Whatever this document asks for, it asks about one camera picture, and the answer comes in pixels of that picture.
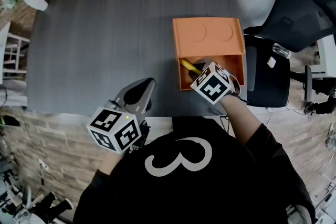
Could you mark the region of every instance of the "mesh chair back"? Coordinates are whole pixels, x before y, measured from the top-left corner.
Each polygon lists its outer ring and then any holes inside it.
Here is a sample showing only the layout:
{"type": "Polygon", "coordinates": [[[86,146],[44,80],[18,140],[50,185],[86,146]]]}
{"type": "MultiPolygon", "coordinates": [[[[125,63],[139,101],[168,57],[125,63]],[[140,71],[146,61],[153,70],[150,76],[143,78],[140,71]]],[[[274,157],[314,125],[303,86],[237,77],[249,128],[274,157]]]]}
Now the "mesh chair back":
{"type": "Polygon", "coordinates": [[[294,52],[335,33],[336,0],[276,0],[262,26],[244,30],[294,52]]]}

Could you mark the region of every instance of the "forearm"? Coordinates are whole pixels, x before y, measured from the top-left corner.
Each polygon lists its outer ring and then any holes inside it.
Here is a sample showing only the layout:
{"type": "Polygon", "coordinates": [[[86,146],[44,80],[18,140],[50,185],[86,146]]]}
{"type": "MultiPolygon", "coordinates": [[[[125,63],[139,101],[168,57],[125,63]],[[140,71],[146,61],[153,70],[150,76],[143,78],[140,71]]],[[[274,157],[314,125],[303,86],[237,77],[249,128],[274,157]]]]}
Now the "forearm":
{"type": "Polygon", "coordinates": [[[113,152],[108,152],[102,161],[99,171],[106,175],[110,175],[117,163],[123,158],[123,154],[117,154],[113,152]]]}
{"type": "Polygon", "coordinates": [[[236,138],[245,144],[261,126],[261,122],[240,99],[226,95],[219,101],[229,116],[236,138]]]}

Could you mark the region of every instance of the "white chair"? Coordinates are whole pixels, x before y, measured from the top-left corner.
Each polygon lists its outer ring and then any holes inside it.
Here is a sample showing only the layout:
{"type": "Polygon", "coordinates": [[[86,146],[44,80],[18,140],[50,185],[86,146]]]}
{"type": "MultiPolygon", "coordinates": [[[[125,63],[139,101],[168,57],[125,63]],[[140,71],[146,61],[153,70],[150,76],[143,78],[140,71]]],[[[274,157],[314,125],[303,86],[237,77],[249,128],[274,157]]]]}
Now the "white chair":
{"type": "Polygon", "coordinates": [[[2,84],[3,79],[17,79],[19,76],[4,76],[4,73],[27,73],[27,70],[19,70],[19,60],[20,57],[24,56],[21,54],[21,47],[24,44],[28,44],[30,40],[21,36],[13,35],[9,32],[11,23],[7,25],[0,31],[0,84],[2,84]],[[8,65],[15,65],[15,68],[6,68],[8,65]]]}

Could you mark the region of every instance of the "white cube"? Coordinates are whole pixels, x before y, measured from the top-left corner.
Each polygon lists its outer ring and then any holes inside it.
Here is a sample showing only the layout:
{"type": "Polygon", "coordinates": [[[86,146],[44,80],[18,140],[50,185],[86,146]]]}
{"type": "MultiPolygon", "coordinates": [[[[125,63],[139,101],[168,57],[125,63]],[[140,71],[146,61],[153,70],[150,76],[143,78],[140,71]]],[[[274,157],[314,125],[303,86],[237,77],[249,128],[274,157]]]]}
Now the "white cube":
{"type": "Polygon", "coordinates": [[[119,154],[141,137],[134,114],[103,107],[97,108],[87,128],[99,146],[119,154]]]}
{"type": "Polygon", "coordinates": [[[231,89],[229,76],[225,69],[212,62],[191,84],[191,88],[215,104],[231,89]]]}

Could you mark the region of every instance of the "sleeve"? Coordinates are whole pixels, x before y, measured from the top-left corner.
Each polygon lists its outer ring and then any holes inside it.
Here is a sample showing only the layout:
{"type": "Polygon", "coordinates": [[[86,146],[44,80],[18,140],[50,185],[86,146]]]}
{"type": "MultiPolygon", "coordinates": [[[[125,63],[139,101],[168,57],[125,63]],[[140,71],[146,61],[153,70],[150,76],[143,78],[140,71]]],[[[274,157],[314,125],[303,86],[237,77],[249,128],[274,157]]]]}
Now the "sleeve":
{"type": "Polygon", "coordinates": [[[286,206],[302,205],[309,211],[314,220],[315,209],[312,205],[306,186],[295,171],[290,159],[272,133],[261,125],[245,144],[256,162],[262,165],[271,175],[272,184],[281,189],[286,206]]]}
{"type": "Polygon", "coordinates": [[[74,215],[73,224],[77,223],[95,223],[96,215],[92,212],[99,211],[99,201],[103,185],[109,176],[97,170],[90,185],[80,196],[79,203],[74,215]]]}

